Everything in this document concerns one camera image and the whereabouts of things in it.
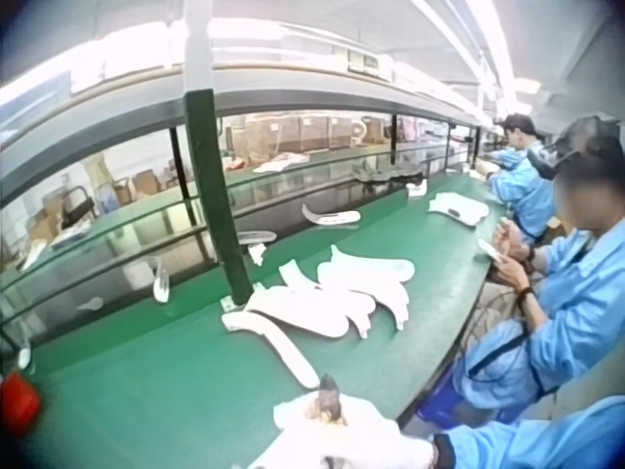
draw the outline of red object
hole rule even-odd
[[[19,373],[13,371],[0,385],[2,419],[15,437],[23,436],[32,426],[41,400],[32,385]]]

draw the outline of green metal pole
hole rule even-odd
[[[245,271],[229,205],[228,188],[219,149],[213,59],[208,24],[212,0],[186,0],[187,46],[183,79],[188,148],[206,225],[236,305],[247,303],[252,284]]]

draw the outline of sleeve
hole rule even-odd
[[[502,202],[521,200],[536,184],[532,171],[527,168],[499,172],[491,176],[488,182],[494,194]]]
[[[511,170],[519,165],[522,154],[515,149],[501,149],[492,153],[495,159],[504,169]]]
[[[625,397],[611,397],[562,420],[522,420],[513,425],[490,422],[447,432],[455,469],[563,467],[604,468],[623,439]]]
[[[567,237],[557,237],[548,246],[542,246],[537,250],[537,252],[544,254],[545,260],[547,262],[547,270],[544,272],[545,275],[552,274],[555,266],[564,259],[564,256],[572,248],[575,240],[579,236],[578,233],[578,231],[573,231]]]
[[[581,376],[616,344],[625,320],[625,273],[598,278],[596,287],[556,312],[529,338],[529,356],[545,388]]]

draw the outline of hand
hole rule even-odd
[[[492,173],[492,166],[485,164],[481,159],[476,162],[476,170],[482,176],[486,176],[488,173]]]
[[[502,218],[493,244],[502,254],[514,257],[520,261],[527,257],[527,246],[523,244],[521,239],[521,230],[515,222]]]
[[[495,278],[512,286],[517,293],[530,286],[529,278],[523,266],[512,257],[501,255],[495,262]]]

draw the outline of person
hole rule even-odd
[[[585,374],[625,331],[625,157],[618,139],[589,139],[586,151],[562,165],[555,192],[559,212],[576,227],[568,237],[534,248],[509,220],[495,235],[506,253],[495,276],[508,286],[484,287],[500,301],[498,316],[490,312],[489,324],[473,319],[484,335],[466,338],[468,350],[452,370],[455,392],[476,409],[536,402]],[[544,276],[535,287],[532,271]]]
[[[529,149],[539,151],[542,144],[536,137],[534,123],[527,115],[511,114],[502,126],[511,147],[520,153],[521,161],[510,171],[488,174],[486,178],[493,193],[502,202],[511,204],[523,241],[536,242],[556,214],[552,182],[541,178],[525,157]]]
[[[382,416],[371,425],[298,422],[282,432],[285,451],[297,464],[278,465],[304,467],[310,461],[306,467],[320,467],[318,461],[327,457],[367,469],[610,469],[625,462],[625,396],[557,421],[461,426],[430,440],[404,436],[389,423]]]

